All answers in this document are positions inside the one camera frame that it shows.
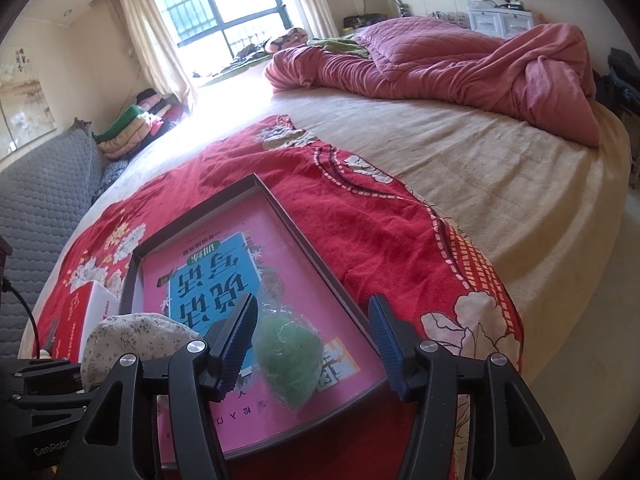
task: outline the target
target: red box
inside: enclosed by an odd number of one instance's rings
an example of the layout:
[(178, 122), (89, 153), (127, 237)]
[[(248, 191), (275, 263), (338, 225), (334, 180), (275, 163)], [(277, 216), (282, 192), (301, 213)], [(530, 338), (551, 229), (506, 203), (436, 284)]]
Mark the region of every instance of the red box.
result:
[(120, 301), (98, 282), (85, 283), (66, 299), (51, 357), (79, 363), (86, 340), (98, 323), (117, 316)]

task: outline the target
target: green toy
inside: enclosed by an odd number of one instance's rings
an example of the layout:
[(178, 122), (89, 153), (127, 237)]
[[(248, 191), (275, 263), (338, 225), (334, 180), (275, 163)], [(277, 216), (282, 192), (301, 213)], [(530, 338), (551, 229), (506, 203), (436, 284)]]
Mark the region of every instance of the green toy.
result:
[(252, 343), (254, 359), (271, 391), (290, 408), (302, 408), (320, 379), (320, 338), (286, 313), (265, 312)]

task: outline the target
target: white cabinet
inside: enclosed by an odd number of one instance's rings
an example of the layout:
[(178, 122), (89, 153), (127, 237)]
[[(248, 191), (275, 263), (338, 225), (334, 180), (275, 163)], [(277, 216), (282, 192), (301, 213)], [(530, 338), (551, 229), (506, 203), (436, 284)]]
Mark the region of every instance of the white cabinet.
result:
[(531, 12), (511, 9), (469, 7), (471, 29), (489, 36), (512, 38), (537, 25)]

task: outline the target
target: silver bolt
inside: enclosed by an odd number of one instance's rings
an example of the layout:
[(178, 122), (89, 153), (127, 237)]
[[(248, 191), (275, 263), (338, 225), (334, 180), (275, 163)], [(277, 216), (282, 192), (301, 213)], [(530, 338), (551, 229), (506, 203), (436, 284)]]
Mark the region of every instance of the silver bolt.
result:
[(137, 360), (137, 357), (133, 354), (124, 354), (121, 358), (120, 358), (120, 364), (122, 366), (131, 366), (133, 363), (135, 363)]
[(204, 341), (191, 341), (187, 345), (187, 350), (192, 354), (202, 352), (206, 348), (207, 344)]
[(491, 362), (496, 366), (504, 366), (509, 362), (507, 356), (502, 354), (493, 354), (491, 356)]
[(438, 351), (438, 343), (435, 341), (423, 341), (420, 343), (420, 350), (427, 352), (427, 354), (433, 354)]

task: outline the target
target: gray headboard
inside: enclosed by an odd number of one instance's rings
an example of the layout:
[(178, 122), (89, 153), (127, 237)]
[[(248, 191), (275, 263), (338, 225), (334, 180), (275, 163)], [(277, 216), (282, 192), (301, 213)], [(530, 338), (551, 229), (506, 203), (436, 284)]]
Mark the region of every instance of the gray headboard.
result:
[[(101, 175), (100, 152), (82, 130), (48, 140), (0, 172), (0, 233), (14, 248), (5, 276), (31, 308), (91, 207)], [(23, 307), (3, 294), (0, 358), (17, 355), (27, 322)]]

